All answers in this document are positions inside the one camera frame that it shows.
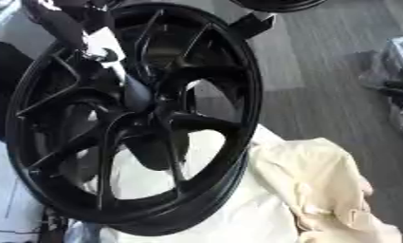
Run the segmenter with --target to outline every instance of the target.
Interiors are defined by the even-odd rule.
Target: wheel hub
[[[199,9],[143,4],[117,9],[114,16],[129,57],[124,64],[152,94],[150,104],[129,109],[114,73],[55,44],[13,96],[9,156],[30,191],[66,216],[131,234],[172,234],[213,214],[238,184],[260,113],[260,73],[247,43]],[[198,83],[223,94],[234,109],[231,119],[199,110],[193,88]],[[225,143],[204,169],[186,178],[189,134],[203,130],[221,134]],[[167,171],[174,187],[154,196],[116,198],[111,173],[122,149],[152,171]],[[84,190],[93,178],[95,192]]]

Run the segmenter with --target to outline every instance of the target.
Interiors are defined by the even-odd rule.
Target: white cloth
[[[262,144],[250,162],[272,193],[305,229],[301,243],[398,243],[399,230],[382,223],[364,197],[373,190],[353,158],[325,139]]]
[[[184,167],[186,177],[200,171],[220,149],[224,139],[218,133],[204,131],[190,135],[191,147]],[[279,144],[282,139],[262,126],[253,142]],[[113,189],[119,198],[135,198],[163,192],[173,186],[165,172],[149,172],[127,151],[117,155],[113,172]],[[213,216],[187,231],[143,237],[111,229],[101,231],[102,243],[295,243],[298,233],[288,207],[265,190],[247,169],[233,196]]]

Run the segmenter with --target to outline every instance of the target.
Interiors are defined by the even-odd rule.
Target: paper
[[[111,67],[117,62],[121,62],[126,57],[115,34],[108,27],[101,28],[100,30],[89,35],[86,39],[86,42],[89,49],[107,48],[116,53],[118,59],[115,62],[101,63],[104,68]]]
[[[0,242],[37,242],[43,206],[27,191],[9,163],[6,145],[0,142]]]

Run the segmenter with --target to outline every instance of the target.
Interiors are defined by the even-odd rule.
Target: wheel rim
[[[143,4],[116,9],[114,15],[121,41],[129,44],[125,45],[125,51],[129,57],[135,57],[128,62],[128,70],[152,88],[156,101],[146,111],[129,112],[122,103],[121,89],[116,81],[111,81],[108,87],[97,86],[103,79],[100,77],[110,77],[108,73],[56,44],[27,71],[14,94],[7,123],[9,156],[30,191],[44,204],[67,216],[115,225],[132,234],[170,234],[184,230],[212,214],[218,208],[214,205],[223,204],[244,171],[245,162],[239,158],[252,136],[260,112],[262,88],[258,67],[247,44],[231,33],[223,21],[204,11],[171,4]],[[174,48],[165,44],[156,48],[154,37],[164,26],[175,29],[164,32],[174,31],[175,35],[179,32],[179,40],[183,39],[180,37],[184,32],[182,29],[187,29],[191,36],[186,45],[177,49],[178,55],[167,62],[160,52]],[[219,59],[220,62],[203,58],[196,61],[196,56],[203,51],[201,56],[208,56],[209,52],[202,46],[211,42],[217,44],[207,49],[213,49],[214,58],[223,59]],[[69,81],[70,85],[55,87],[58,83],[52,84],[53,75],[61,80],[61,84]],[[201,79],[220,86],[227,91],[228,97],[236,99],[240,121],[222,121],[193,113],[191,95],[186,87]],[[76,104],[95,112],[96,124],[71,140],[57,142],[64,132],[59,129],[58,120],[64,117],[65,110],[74,109]],[[185,152],[176,151],[175,140],[169,138],[174,138],[176,131],[188,133],[204,129],[224,135],[225,145],[204,170],[191,179],[184,179],[179,172],[181,163],[176,161]],[[150,146],[153,141],[161,140],[166,147],[167,153],[163,155],[170,158],[166,159],[167,166],[175,186],[156,196],[117,199],[111,192],[109,178],[117,147],[125,143],[132,150],[135,144],[144,140],[149,140]],[[100,150],[101,164],[98,168],[101,183],[96,196],[58,173],[62,163],[93,146]],[[197,199],[205,193],[217,197],[211,205],[203,206],[209,208],[207,213],[167,229],[152,226],[159,215],[176,214],[184,207],[197,210],[196,207],[200,207],[196,204]]]

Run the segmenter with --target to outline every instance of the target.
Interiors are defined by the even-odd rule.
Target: white sheet
[[[223,138],[207,131],[191,134],[191,141],[193,146],[190,148],[188,163],[184,167],[186,175],[192,175],[202,169],[220,148]],[[279,144],[283,140],[259,126],[253,143],[265,141],[269,144]],[[147,192],[154,194],[172,187],[171,181],[169,184],[164,183],[167,180],[156,183],[161,181],[162,176],[169,178],[166,173],[150,175],[145,170],[132,155],[121,152],[115,163],[116,196],[147,196]],[[298,234],[293,215],[288,208],[255,180],[252,170],[248,167],[241,184],[225,206],[206,221],[187,231],[160,237],[142,237],[103,229],[101,238],[102,243],[295,243]]]
[[[43,207],[15,175],[4,143],[0,142],[0,231],[34,232],[41,224]],[[0,233],[0,242],[36,242],[37,234]]]

